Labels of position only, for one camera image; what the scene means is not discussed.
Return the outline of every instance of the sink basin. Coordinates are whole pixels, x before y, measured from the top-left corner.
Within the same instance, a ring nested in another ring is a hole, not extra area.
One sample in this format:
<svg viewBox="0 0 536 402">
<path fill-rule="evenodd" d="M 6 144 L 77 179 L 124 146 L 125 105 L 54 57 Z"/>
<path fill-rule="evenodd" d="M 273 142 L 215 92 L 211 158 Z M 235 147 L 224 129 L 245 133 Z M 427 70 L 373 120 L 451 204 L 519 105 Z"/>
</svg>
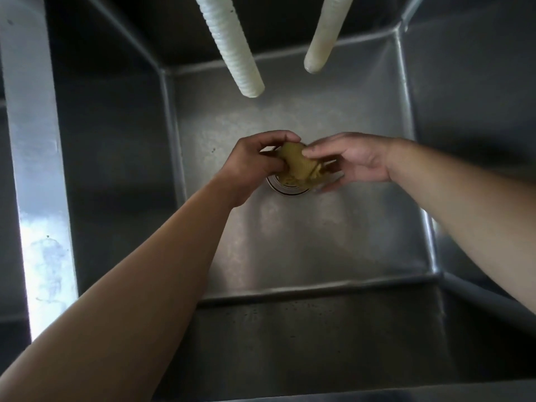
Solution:
<svg viewBox="0 0 536 402">
<path fill-rule="evenodd" d="M 256 99 L 218 60 L 195 0 L 46 0 L 79 294 L 260 131 L 415 139 L 536 175 L 534 0 L 356 0 L 318 75 L 303 58 L 322 0 L 234 2 L 266 85 Z M 2 369 L 33 318 L 12 250 L 20 200 L 5 112 Z M 535 322 L 397 185 L 284 197 L 265 183 L 232 211 L 155 399 L 532 384 Z"/>
</svg>

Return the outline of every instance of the hand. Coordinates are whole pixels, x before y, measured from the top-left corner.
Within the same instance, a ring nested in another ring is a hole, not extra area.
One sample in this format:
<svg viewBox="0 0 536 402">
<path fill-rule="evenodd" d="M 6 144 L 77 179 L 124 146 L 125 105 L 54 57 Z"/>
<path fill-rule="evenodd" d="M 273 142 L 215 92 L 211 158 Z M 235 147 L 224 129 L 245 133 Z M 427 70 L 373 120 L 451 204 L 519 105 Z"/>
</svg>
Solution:
<svg viewBox="0 0 536 402">
<path fill-rule="evenodd" d="M 350 182 L 390 181 L 389 154 L 396 141 L 399 140 L 345 132 L 313 142 L 303 150 L 303 155 L 311 159 L 335 159 L 326 166 L 327 170 L 332 173 L 342 171 L 344 175 L 322 189 L 328 192 Z"/>
<path fill-rule="evenodd" d="M 233 206 L 243 205 L 267 176 L 285 170 L 285 161 L 265 155 L 260 152 L 261 149 L 278 146 L 285 141 L 300 140 L 301 138 L 295 133 L 284 130 L 266 131 L 239 139 L 215 177 L 229 186 Z"/>
</svg>

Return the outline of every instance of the forearm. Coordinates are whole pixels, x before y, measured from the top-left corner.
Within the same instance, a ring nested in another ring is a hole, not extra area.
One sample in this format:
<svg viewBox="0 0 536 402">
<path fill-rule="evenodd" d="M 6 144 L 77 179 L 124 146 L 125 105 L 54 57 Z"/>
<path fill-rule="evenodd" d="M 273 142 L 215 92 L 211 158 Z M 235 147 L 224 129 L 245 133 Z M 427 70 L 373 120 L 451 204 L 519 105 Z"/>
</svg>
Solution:
<svg viewBox="0 0 536 402">
<path fill-rule="evenodd" d="M 0 400 L 148 400 L 203 294 L 226 193 L 209 183 L 84 293 L 0 379 Z"/>
<path fill-rule="evenodd" d="M 398 141 L 390 175 L 486 274 L 536 312 L 536 188 Z"/>
</svg>

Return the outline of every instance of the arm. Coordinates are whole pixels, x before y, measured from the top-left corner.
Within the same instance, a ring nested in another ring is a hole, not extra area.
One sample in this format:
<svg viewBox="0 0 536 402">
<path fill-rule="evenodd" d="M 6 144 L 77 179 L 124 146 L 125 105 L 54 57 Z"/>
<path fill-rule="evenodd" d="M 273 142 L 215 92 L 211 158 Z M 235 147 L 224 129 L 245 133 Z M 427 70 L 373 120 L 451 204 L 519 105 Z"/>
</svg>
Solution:
<svg viewBox="0 0 536 402">
<path fill-rule="evenodd" d="M 398 183 L 508 293 L 536 312 L 536 186 L 508 179 L 417 143 L 347 133 L 303 154 L 353 181 Z"/>
<path fill-rule="evenodd" d="M 85 292 L 0 377 L 0 401 L 149 400 L 203 295 L 229 213 L 282 160 L 260 155 L 300 139 L 241 139 L 221 171 Z"/>
</svg>

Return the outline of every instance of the white pipe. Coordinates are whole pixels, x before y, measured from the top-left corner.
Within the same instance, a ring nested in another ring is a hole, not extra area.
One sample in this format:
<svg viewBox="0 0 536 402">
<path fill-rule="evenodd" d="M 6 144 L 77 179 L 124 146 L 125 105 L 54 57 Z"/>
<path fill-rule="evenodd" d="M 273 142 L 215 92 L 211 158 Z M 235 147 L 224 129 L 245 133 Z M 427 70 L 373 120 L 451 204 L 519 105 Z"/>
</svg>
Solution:
<svg viewBox="0 0 536 402">
<path fill-rule="evenodd" d="M 197 0 L 221 57 L 240 92 L 257 97 L 264 91 L 259 69 L 231 0 Z"/>
<path fill-rule="evenodd" d="M 315 35 L 303 62 L 309 73 L 318 73 L 326 64 L 352 1 L 324 0 Z"/>
</svg>

